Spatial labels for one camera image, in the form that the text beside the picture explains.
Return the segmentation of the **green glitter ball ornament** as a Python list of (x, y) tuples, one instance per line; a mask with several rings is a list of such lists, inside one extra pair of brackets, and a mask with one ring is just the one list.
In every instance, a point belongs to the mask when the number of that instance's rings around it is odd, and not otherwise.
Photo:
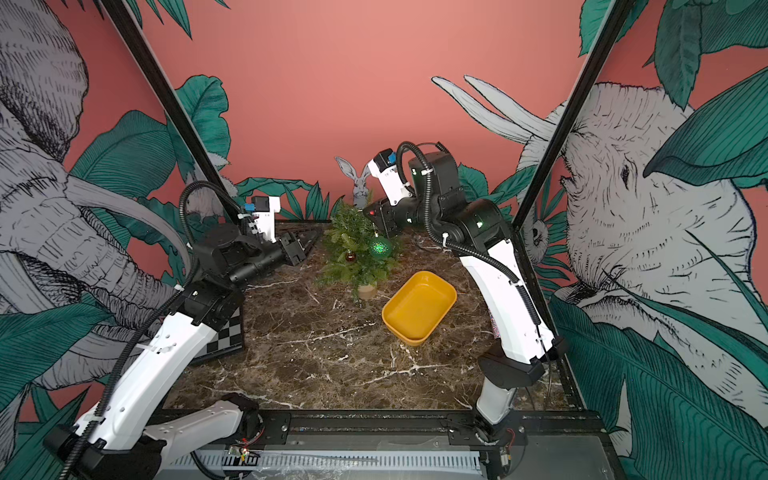
[(394, 246), (385, 237), (374, 236), (369, 242), (369, 253), (374, 260), (385, 260), (393, 255)]

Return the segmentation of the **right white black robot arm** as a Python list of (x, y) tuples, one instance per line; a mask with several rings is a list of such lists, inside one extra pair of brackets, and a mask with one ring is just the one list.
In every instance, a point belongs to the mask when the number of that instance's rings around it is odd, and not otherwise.
[(536, 305), (535, 285), (521, 269), (525, 252), (498, 206), (490, 199), (469, 199), (459, 167), (443, 147), (423, 153), (409, 142), (379, 152), (364, 168), (379, 181), (384, 198), (364, 214), (386, 235), (408, 226), (422, 227), (442, 248), (459, 258), (483, 295), (498, 330), (494, 344), (478, 363), (484, 375), (474, 410), (486, 429), (510, 419), (516, 391), (536, 383), (545, 363), (561, 357), (563, 337)]

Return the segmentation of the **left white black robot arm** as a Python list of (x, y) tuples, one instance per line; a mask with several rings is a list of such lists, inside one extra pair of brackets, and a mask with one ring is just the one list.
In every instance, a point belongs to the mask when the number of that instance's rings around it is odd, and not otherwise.
[(153, 479), (177, 459), (237, 432), (257, 439), (256, 401), (228, 394), (213, 405), (164, 424), (149, 420), (197, 353), (245, 300), (256, 279), (296, 266), (322, 236), (320, 228), (277, 235), (247, 224), (223, 224), (193, 247), (199, 270), (148, 321), (162, 323), (147, 343), (143, 324), (113, 368), (98, 404), (44, 440), (62, 463), (62, 479)]

